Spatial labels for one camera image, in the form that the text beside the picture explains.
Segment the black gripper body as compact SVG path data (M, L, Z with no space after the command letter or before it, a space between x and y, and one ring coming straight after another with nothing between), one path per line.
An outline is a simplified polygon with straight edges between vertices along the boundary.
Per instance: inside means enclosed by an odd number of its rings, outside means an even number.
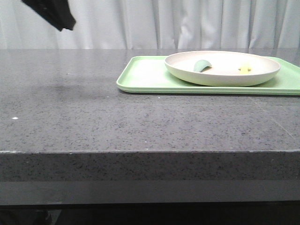
M68 0L22 0L22 2L58 31L73 30L76 24Z

